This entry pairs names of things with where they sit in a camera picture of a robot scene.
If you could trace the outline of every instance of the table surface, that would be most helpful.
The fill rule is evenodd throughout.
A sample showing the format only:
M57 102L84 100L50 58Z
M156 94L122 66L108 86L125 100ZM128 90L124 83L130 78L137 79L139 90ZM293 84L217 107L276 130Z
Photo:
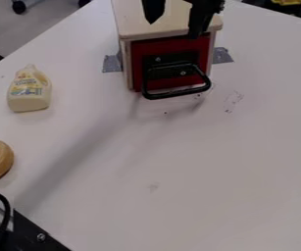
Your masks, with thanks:
M301 19L228 1L203 98L147 101L122 73L111 3L96 0L0 62L0 192L76 251L301 250ZM14 114L15 72L53 81Z

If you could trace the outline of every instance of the drawer handle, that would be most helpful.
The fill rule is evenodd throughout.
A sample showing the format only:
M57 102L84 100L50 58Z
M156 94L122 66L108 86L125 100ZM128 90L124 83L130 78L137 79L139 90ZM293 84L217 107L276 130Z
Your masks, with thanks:
M148 92L148 76L154 71L158 70L174 70L174 69L186 69L186 70L193 70L195 73L199 74L200 77L205 81L205 84L203 86L190 88L190 89L183 89L183 90L174 90L174 91L168 91L164 93L156 93L151 94ZM160 66L160 67L153 67L148 69L147 71L144 71L144 77L142 82L142 94L146 99L150 100L156 100L156 99L164 99L164 98L173 98L183 95L190 95L190 94L196 94L200 92L207 91L211 88L212 83L210 79L201 71L201 69L191 63L184 63L184 64L174 64L174 65L166 65L166 66Z

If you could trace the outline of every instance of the mark on table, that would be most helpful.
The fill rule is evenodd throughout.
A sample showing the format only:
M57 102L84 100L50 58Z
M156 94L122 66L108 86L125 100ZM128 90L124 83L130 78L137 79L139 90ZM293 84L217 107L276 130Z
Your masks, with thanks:
M237 92L232 91L229 96L225 99L225 112L231 114L234 110L236 104L243 99L244 95Z
M153 193L160 187L161 183L160 182L153 182L152 184L148 185L148 189L150 193Z

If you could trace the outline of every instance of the bottle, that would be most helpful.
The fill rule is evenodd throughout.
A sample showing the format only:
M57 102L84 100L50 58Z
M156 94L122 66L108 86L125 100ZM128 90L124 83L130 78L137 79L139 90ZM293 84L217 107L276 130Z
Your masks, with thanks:
M46 109L50 105L52 84L35 65L27 65L16 73L8 89L8 106L14 112Z

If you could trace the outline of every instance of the cable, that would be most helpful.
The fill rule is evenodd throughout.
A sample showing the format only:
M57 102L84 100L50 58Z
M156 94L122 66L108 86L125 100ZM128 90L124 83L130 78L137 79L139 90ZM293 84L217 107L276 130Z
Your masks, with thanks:
M0 194L0 201L2 202L2 204L5 207L5 214L4 214L2 223L0 225L0 247L1 247L2 243L4 242L4 238L7 235L6 234L7 226L8 226L9 220L11 218L11 206L9 204L9 201L2 194Z

